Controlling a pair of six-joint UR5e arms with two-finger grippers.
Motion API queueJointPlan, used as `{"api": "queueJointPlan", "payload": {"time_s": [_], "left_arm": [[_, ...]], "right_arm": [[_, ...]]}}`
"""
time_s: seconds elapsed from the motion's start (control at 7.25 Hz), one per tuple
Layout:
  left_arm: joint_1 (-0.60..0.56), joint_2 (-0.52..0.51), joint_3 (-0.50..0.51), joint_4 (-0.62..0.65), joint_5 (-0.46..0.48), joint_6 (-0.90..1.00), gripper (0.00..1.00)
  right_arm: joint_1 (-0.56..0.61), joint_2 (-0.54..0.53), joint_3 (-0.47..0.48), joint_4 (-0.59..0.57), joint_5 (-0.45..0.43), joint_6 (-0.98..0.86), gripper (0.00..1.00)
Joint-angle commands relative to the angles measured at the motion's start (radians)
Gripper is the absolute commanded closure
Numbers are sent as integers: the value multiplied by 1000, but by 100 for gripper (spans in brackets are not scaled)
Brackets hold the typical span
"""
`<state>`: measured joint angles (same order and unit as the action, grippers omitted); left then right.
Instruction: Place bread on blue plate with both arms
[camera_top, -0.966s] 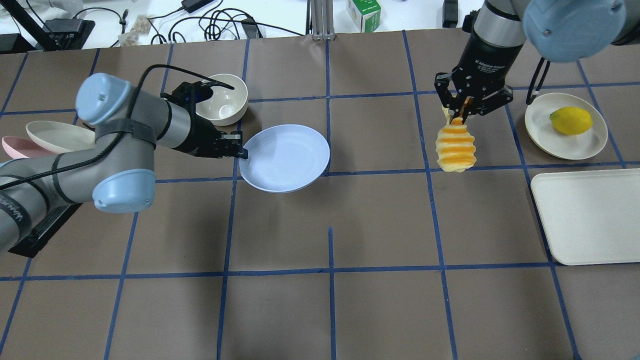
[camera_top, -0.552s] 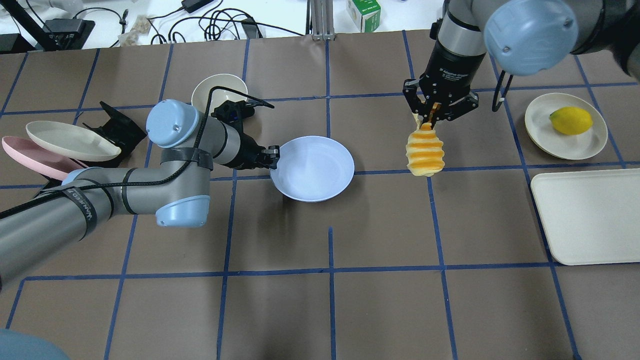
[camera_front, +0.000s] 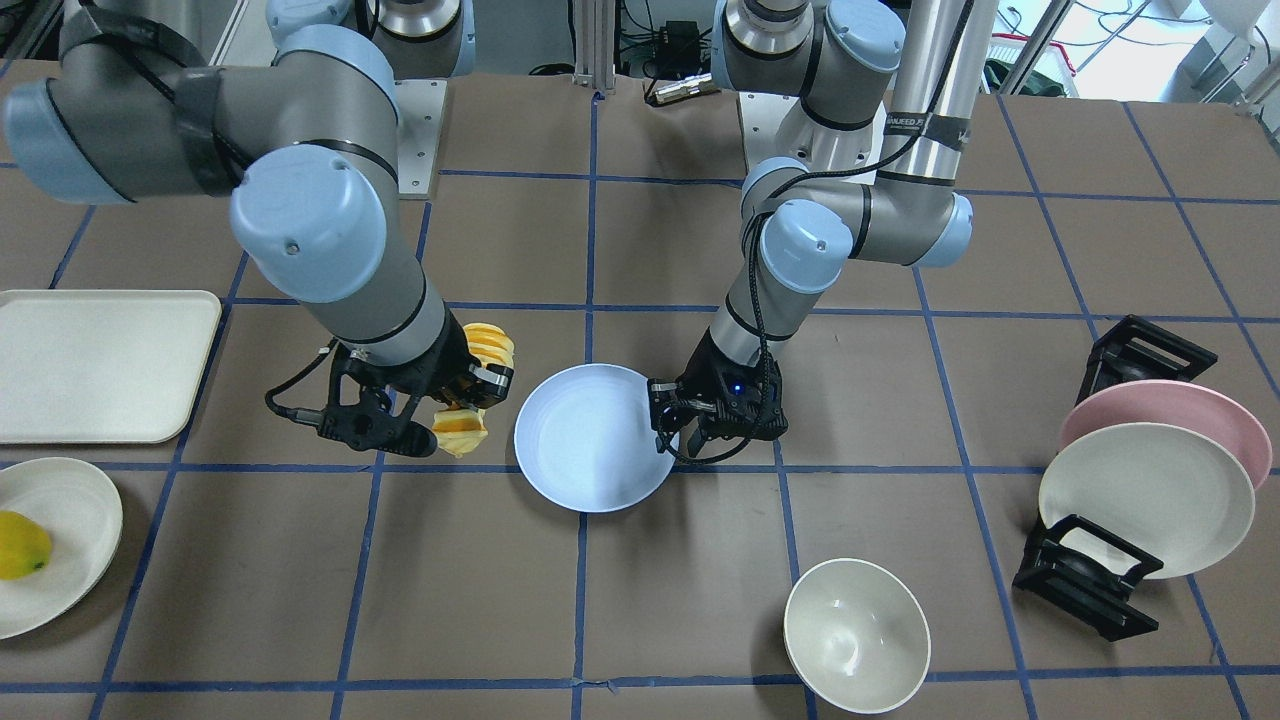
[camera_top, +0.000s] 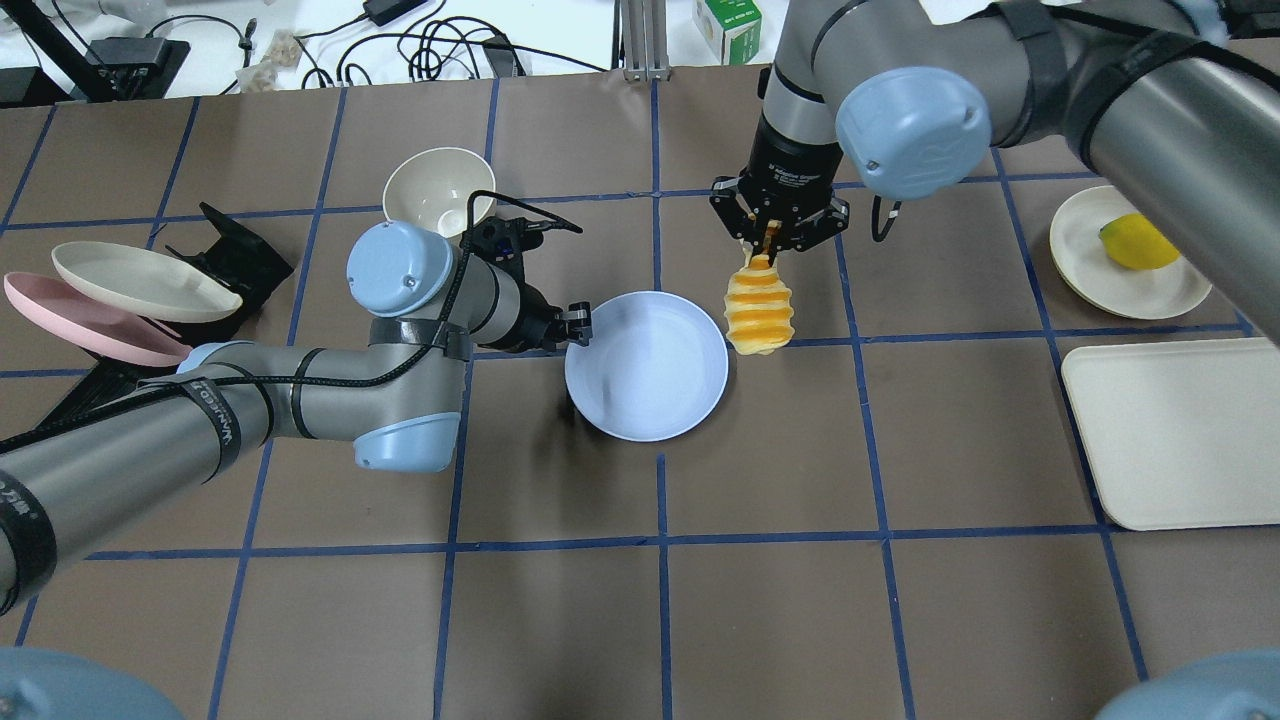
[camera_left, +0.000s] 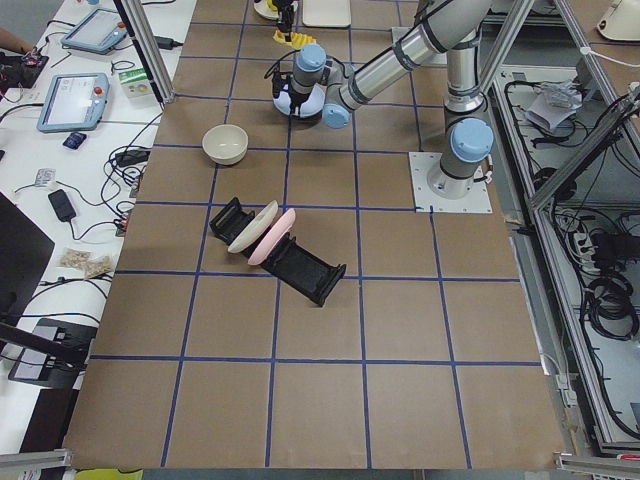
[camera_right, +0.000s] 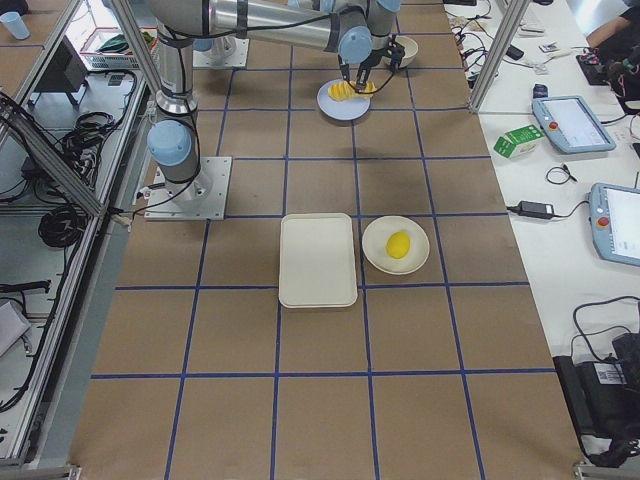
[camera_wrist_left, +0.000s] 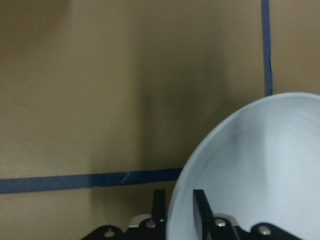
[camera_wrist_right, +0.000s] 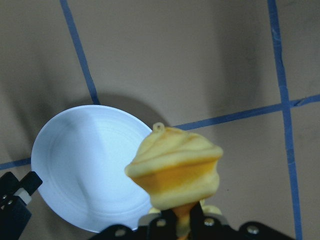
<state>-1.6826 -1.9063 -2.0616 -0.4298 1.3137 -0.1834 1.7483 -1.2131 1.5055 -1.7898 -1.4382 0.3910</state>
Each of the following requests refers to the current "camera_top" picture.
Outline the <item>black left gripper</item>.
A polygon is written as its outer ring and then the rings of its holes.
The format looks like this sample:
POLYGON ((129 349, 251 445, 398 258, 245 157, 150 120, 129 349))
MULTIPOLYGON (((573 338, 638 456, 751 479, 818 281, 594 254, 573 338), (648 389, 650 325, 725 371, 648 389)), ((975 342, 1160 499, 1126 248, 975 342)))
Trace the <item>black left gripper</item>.
POLYGON ((591 306, 552 305, 526 281, 524 255, 540 249, 548 231, 582 233, 580 225, 563 218, 534 222, 524 217, 489 217, 462 234, 463 246, 492 273, 495 287, 493 309, 470 331, 476 346, 521 354, 553 351, 561 345, 590 345, 591 306))

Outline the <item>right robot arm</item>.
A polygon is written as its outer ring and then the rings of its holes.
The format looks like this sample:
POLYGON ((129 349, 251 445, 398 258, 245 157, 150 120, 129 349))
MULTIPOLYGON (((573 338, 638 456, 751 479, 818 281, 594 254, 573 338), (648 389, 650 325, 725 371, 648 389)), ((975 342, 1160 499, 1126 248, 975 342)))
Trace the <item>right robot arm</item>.
POLYGON ((751 252, 803 252, 849 227, 842 158, 915 201, 1057 135, 1276 340, 1277 73, 1228 46, 1276 36, 1275 1, 998 1, 947 24, 919 1, 797 1, 710 205, 751 252))

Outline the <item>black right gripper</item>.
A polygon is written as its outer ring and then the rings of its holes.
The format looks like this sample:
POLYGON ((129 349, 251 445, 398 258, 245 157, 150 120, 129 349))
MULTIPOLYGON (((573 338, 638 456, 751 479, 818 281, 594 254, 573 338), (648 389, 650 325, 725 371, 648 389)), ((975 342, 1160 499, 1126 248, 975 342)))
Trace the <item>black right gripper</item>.
POLYGON ((756 126, 748 164, 710 188, 710 206, 751 269, 762 254, 805 252, 849 227, 849 204, 835 195, 844 152, 836 143, 800 142, 765 118, 756 126))

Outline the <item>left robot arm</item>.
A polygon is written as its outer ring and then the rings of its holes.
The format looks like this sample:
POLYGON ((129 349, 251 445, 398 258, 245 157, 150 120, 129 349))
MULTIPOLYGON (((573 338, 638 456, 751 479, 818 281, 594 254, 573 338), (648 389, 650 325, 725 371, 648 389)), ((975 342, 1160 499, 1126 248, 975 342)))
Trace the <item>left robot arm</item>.
POLYGON ((365 231, 346 279, 372 318, 366 348, 204 345, 174 375, 4 441, 3 611, 270 439, 348 442, 369 470, 445 470, 475 348, 553 350, 593 334, 589 304, 549 305, 525 282, 521 243, 499 225, 488 218, 460 241, 407 222, 365 231))

